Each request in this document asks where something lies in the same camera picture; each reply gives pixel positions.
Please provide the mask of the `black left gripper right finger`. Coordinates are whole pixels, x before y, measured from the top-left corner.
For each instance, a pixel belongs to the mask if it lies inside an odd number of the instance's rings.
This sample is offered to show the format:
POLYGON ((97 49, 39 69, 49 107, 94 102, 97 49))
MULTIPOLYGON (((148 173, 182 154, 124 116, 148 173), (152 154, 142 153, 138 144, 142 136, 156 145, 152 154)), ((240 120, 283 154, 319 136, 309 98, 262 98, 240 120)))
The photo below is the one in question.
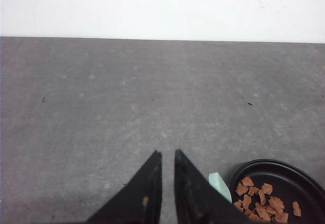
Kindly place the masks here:
POLYGON ((174 195, 178 223, 251 223, 180 149, 175 151, 174 195))

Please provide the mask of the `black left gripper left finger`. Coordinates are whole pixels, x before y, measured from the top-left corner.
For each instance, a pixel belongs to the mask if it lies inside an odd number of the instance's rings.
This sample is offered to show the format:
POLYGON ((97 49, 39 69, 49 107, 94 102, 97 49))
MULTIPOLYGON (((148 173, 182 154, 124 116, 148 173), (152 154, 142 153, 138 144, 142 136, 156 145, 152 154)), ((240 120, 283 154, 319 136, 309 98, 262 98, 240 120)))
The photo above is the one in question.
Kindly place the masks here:
POLYGON ((154 151, 132 179, 86 223, 159 223, 162 154, 154 151))

